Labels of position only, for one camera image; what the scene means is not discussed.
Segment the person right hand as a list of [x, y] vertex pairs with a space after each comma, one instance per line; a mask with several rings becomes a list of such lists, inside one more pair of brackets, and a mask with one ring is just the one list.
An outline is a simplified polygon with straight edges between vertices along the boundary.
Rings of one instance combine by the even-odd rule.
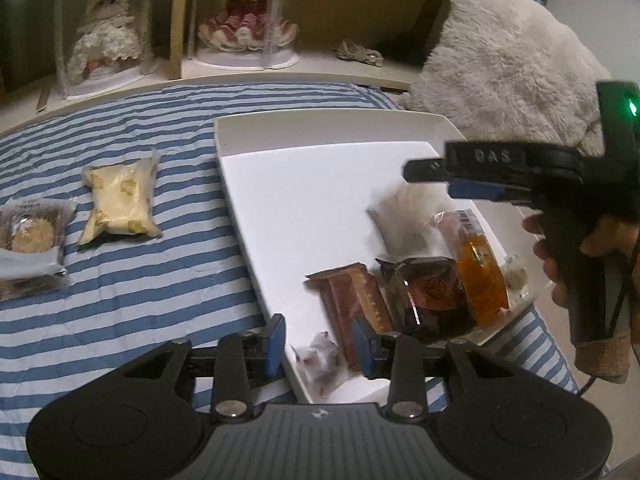
[[[602, 257], [610, 252], [619, 252], [630, 261], [638, 242], [638, 235], [638, 223], [603, 216], [596, 229], [582, 241], [580, 250], [588, 257]], [[567, 287], [563, 282], [558, 265], [550, 256], [547, 241], [544, 238], [537, 240], [533, 252], [542, 260], [544, 274], [554, 284], [551, 294], [553, 302], [559, 307], [564, 307], [567, 300]]]

